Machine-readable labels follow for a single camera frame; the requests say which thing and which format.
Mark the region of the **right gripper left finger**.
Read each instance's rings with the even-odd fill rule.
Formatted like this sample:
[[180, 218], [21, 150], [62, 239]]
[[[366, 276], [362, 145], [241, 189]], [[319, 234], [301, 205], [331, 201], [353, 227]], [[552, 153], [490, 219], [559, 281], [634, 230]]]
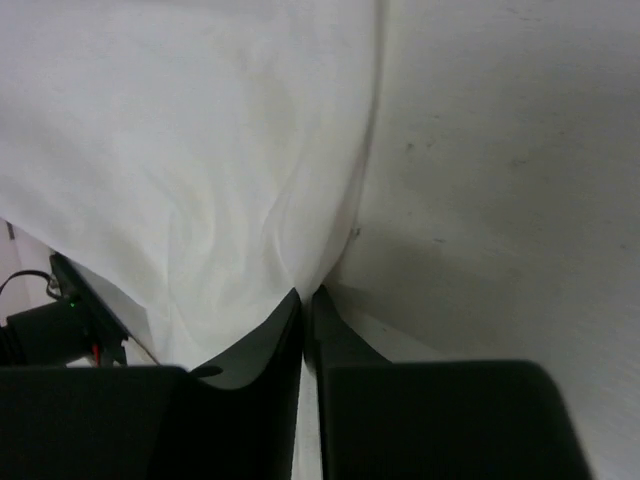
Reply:
[[301, 301], [193, 370], [1, 365], [5, 479], [287, 479]]

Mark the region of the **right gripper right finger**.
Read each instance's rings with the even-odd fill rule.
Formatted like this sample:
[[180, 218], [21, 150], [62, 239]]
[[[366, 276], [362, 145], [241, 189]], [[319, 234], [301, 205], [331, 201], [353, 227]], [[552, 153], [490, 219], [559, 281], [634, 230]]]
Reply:
[[327, 479], [588, 479], [561, 393], [529, 361], [394, 363], [320, 288], [310, 304]]

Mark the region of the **white tank top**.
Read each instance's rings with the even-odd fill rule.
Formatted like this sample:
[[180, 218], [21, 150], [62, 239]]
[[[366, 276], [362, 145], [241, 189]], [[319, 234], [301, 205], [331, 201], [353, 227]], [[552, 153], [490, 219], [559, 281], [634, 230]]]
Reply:
[[1, 216], [195, 367], [338, 259], [379, 60], [374, 1], [5, 1]]

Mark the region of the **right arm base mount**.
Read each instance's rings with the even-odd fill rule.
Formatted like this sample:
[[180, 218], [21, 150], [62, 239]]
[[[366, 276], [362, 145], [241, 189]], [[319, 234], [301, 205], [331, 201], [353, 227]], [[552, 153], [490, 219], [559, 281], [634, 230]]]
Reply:
[[81, 358], [97, 367], [125, 366], [124, 324], [70, 260], [54, 253], [51, 271], [22, 270], [8, 277], [36, 276], [47, 282], [51, 303], [6, 318], [1, 327], [1, 365], [64, 366]]

